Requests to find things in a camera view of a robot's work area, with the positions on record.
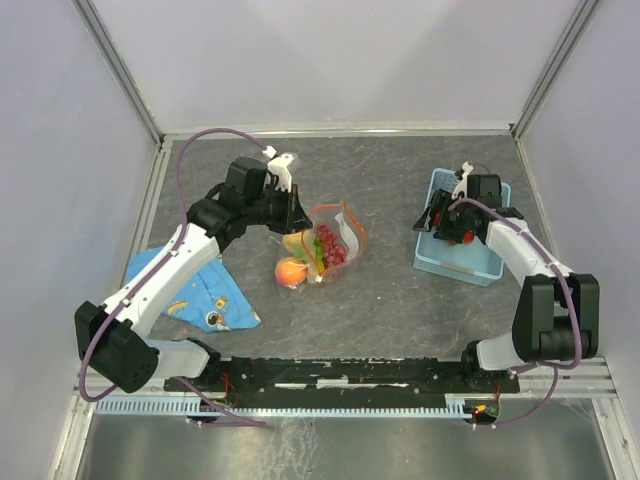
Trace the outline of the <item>yellow lemon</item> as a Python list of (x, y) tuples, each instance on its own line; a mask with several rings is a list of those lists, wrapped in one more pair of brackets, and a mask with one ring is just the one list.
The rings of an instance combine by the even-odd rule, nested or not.
[(289, 253), (296, 255), (300, 251), (304, 250), (304, 235), (304, 232), (284, 235), (282, 238), (282, 245)]

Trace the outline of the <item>clear zip top bag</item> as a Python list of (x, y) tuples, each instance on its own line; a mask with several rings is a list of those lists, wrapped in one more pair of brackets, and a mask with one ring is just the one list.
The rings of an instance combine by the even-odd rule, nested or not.
[(311, 229), (282, 237), (274, 277), (279, 287), (299, 290), (339, 278), (364, 253), (367, 236), (346, 202), (320, 205)]

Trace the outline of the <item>purple grapes bunch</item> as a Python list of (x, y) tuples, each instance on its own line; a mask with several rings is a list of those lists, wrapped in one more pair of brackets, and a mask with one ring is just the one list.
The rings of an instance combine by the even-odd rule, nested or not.
[(315, 230), (324, 248), (325, 268), (341, 265), (346, 261), (347, 250), (338, 241), (338, 235), (327, 225), (321, 224)]

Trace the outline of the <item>orange peach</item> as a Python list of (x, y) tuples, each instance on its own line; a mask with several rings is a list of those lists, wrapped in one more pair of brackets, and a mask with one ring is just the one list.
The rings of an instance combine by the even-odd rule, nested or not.
[(275, 267), (274, 275), (277, 283), (283, 287), (294, 289), (303, 283), (308, 274), (307, 264), (295, 257), (280, 259)]

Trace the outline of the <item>light blue plastic basket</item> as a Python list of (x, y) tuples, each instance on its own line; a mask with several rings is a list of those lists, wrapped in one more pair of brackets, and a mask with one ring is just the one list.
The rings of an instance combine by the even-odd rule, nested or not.
[[(427, 192), (425, 209), (438, 189), (453, 191), (458, 183), (453, 170), (433, 170)], [(511, 186), (502, 182), (503, 207), (510, 206)], [(468, 245), (449, 245), (435, 239), (433, 232), (419, 232), (415, 247), (413, 266), (417, 270), (487, 287), (500, 280), (504, 262), (477, 238)]]

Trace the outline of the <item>green grapes bunch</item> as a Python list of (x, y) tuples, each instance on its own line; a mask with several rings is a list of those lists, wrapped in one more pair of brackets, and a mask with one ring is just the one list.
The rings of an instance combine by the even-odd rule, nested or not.
[(318, 236), (312, 232), (305, 232), (298, 238), (294, 245), (294, 257), (299, 260), (310, 262), (314, 260), (318, 265), (324, 264), (324, 248)]

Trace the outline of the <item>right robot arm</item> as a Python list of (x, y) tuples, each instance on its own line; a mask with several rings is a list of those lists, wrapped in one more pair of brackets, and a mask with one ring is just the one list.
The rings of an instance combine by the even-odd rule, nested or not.
[(472, 391), (491, 384), (495, 371), (574, 369), (599, 346), (598, 280), (555, 258), (510, 200), (496, 174), (437, 168), (413, 226), (416, 269), (481, 287), (509, 271), (520, 286), (510, 330), (469, 343), (461, 356), (459, 379)]

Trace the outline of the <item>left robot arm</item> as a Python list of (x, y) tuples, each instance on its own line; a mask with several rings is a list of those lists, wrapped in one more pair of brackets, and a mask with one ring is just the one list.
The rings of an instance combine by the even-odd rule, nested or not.
[(286, 235), (311, 229), (292, 169), (292, 153), (267, 163), (239, 157), (224, 182), (191, 205), (186, 220), (160, 252), (125, 286), (74, 315), (80, 373), (93, 370), (126, 393), (152, 379), (186, 377), (209, 390), (221, 378), (216, 352), (194, 340), (160, 341), (148, 335), (162, 311), (207, 263), (251, 226)]

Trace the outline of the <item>red strawberry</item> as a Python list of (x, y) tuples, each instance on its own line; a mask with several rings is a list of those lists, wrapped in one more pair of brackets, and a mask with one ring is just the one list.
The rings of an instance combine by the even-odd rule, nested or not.
[(450, 239), (448, 239), (447, 242), (451, 246), (454, 246), (454, 245), (469, 245), (474, 241), (474, 239), (475, 239), (474, 233), (466, 231), (466, 232), (463, 232), (463, 233), (456, 233)]

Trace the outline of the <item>blue patterned cloth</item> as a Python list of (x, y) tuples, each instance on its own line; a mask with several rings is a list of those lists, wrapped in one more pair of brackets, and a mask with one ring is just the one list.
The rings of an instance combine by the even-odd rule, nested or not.
[(207, 333), (253, 329), (261, 324), (220, 258), (192, 276), (162, 313)]

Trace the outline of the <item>aluminium frame back rail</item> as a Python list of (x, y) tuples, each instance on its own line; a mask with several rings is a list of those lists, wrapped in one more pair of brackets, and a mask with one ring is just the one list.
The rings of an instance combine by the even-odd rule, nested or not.
[(249, 135), (260, 140), (301, 138), (369, 138), (369, 137), (511, 137), (510, 129), (307, 129), (258, 130)]

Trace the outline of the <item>aluminium frame right post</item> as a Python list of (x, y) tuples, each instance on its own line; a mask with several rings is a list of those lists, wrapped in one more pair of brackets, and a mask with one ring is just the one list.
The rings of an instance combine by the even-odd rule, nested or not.
[(564, 66), (586, 32), (599, 5), (599, 0), (581, 0), (578, 2), (550, 56), (545, 61), (542, 71), (527, 97), (519, 119), (510, 125), (511, 136), (515, 141), (519, 141), (529, 129)]

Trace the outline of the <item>aluminium frame post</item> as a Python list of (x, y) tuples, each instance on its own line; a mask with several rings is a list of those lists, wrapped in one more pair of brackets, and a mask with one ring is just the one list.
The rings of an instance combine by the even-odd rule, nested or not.
[(158, 127), (150, 109), (145, 104), (140, 90), (130, 73), (126, 62), (118, 53), (111, 35), (106, 28), (93, 1), (71, 0), (71, 4), (83, 21), (89, 34), (98, 47), (116, 83), (121, 88), (125, 98), (133, 108), (144, 130), (155, 144), (161, 144), (164, 134)]
[(578, 2), (550, 56), (545, 61), (542, 71), (527, 97), (519, 119), (510, 125), (511, 136), (515, 141), (519, 141), (529, 129), (564, 66), (586, 32), (599, 5), (599, 0), (581, 0)]

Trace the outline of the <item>aluminium frame left post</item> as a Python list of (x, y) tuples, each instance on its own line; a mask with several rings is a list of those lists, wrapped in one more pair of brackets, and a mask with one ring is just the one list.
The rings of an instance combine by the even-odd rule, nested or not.
[(161, 144), (164, 134), (158, 127), (150, 109), (145, 104), (140, 90), (130, 73), (126, 62), (118, 53), (111, 35), (106, 28), (93, 1), (71, 0), (71, 4), (83, 21), (89, 34), (98, 47), (116, 83), (121, 88), (125, 98), (133, 108), (144, 130), (155, 144)]

